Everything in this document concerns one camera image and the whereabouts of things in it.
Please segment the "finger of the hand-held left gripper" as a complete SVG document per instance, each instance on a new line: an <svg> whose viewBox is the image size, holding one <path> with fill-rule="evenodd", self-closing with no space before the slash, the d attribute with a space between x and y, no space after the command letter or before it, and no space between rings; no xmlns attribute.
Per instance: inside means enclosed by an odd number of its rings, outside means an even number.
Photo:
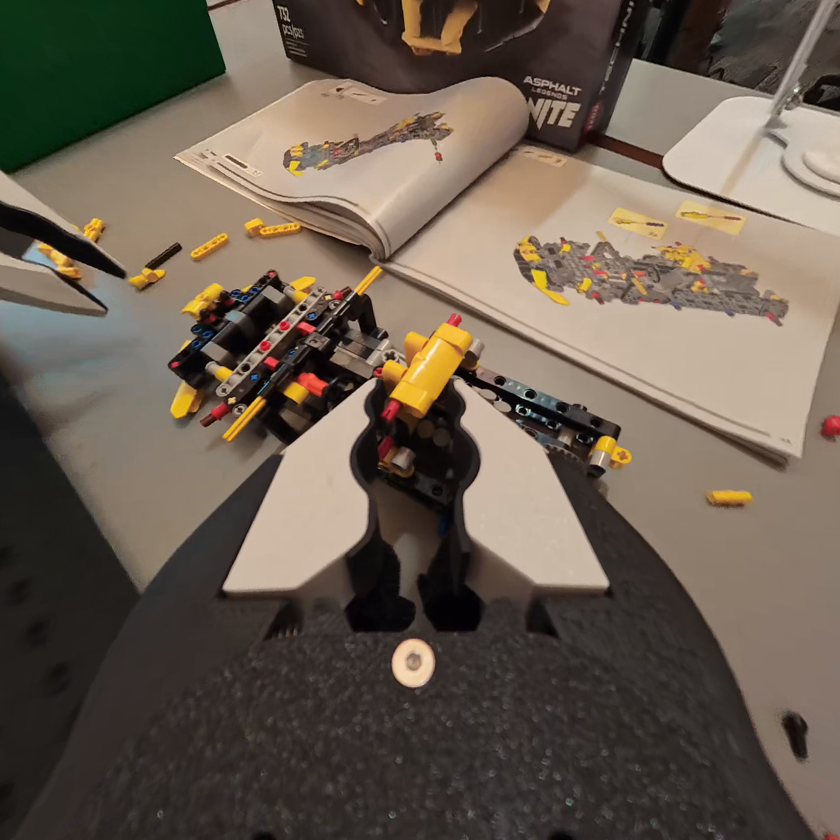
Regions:
<svg viewBox="0 0 840 840"><path fill-rule="evenodd" d="M103 318L108 308L59 272L1 254L1 301L53 312Z"/></svg>
<svg viewBox="0 0 840 840"><path fill-rule="evenodd" d="M5 172L1 172L1 229L6 237L36 240L111 277L127 277L120 263Z"/></svg>

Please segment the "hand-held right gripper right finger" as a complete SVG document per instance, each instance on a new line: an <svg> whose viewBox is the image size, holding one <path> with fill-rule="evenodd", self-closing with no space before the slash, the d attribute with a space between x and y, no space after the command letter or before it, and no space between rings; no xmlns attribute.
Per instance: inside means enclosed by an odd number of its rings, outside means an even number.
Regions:
<svg viewBox="0 0 840 840"><path fill-rule="evenodd" d="M530 614L557 596L610 583L546 452L462 380L445 392L454 491L448 530L418 577L438 632L471 632L490 604Z"/></svg>

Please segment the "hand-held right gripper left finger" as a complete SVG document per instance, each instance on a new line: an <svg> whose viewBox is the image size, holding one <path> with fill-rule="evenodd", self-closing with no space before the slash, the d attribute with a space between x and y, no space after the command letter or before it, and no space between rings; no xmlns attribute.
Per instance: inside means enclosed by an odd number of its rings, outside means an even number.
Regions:
<svg viewBox="0 0 840 840"><path fill-rule="evenodd" d="M382 537L373 485L385 387L369 380L280 455L223 584L228 596L332 597L362 632L401 632L415 604Z"/></svg>

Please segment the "black yellow lego car chassis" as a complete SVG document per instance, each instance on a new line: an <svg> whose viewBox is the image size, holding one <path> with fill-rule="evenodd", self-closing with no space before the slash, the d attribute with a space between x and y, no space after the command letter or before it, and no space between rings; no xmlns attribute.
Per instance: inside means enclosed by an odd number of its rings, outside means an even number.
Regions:
<svg viewBox="0 0 840 840"><path fill-rule="evenodd" d="M228 417L226 440L257 425L290 445L363 385L381 383L381 477L437 512L455 495L455 430L445 412L445 387L455 379L588 477L631 463L614 422L480 365L484 345L456 313L430 337L408 333L399 349L366 292L381 273L332 290L271 269L243 287L200 291L182 309L191 336L167 365L179 380L171 416L185 420L215 396L202 426Z"/></svg>

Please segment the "pile of yellow lego pieces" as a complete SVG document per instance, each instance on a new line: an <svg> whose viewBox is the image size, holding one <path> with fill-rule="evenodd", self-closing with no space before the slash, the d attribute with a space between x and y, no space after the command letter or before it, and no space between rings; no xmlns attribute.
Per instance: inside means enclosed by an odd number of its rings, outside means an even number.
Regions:
<svg viewBox="0 0 840 840"><path fill-rule="evenodd" d="M82 233L82 235L92 242L97 243L106 229L106 226L106 223L102 219L94 217L84 226L84 228L77 227L77 231ZM76 266L73 259L63 255L55 248L39 242L38 240L34 242L33 249L34 250L31 252L31 255L33 256L35 253L38 253L41 257L45 258L45 264L47 267L57 270L64 278L74 281L77 284L81 283L81 280L83 279L83 272L81 268ZM146 267L142 268L139 275L129 278L129 284L137 291L141 291L148 286L153 285L164 276L164 269Z"/></svg>

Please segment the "open lego instruction booklet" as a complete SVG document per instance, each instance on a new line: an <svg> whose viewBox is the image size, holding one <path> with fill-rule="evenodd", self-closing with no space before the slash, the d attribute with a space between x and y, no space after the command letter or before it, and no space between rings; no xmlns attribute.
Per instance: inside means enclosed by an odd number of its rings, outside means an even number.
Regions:
<svg viewBox="0 0 840 840"><path fill-rule="evenodd" d="M838 237L523 142L497 77L317 80L175 158L627 390L802 456Z"/></svg>

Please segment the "black lego pin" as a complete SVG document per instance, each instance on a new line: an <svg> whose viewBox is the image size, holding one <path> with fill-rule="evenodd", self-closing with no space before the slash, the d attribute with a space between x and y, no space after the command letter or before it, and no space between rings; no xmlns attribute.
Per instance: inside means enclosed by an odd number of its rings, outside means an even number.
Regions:
<svg viewBox="0 0 840 840"><path fill-rule="evenodd" d="M796 711L785 710L780 723L796 761L800 763L807 761L809 759L809 725L806 720Z"/></svg>

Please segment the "lego set cardboard box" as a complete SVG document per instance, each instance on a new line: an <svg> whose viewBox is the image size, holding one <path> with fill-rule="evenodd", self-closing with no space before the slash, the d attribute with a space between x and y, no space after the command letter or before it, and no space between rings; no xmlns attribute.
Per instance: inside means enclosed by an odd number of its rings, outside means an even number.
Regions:
<svg viewBox="0 0 840 840"><path fill-rule="evenodd" d="M274 1L287 57L394 93L513 84L528 137L576 152L609 124L642 34L640 1Z"/></svg>

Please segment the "green plastic bin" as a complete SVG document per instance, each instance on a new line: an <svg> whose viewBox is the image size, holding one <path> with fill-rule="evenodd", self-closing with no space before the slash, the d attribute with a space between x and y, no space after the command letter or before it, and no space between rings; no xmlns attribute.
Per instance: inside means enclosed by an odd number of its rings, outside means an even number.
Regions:
<svg viewBox="0 0 840 840"><path fill-rule="evenodd" d="M225 71L204 2L2 1L2 171Z"/></svg>

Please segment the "white rounded pad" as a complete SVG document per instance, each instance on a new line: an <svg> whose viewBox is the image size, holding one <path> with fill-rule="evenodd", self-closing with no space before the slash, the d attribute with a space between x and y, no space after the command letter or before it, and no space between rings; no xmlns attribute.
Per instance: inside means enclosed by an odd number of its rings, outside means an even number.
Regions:
<svg viewBox="0 0 840 840"><path fill-rule="evenodd" d="M773 99L730 98L664 157L668 178L839 236L838 112L805 103L800 82L838 2L817 6Z"/></svg>

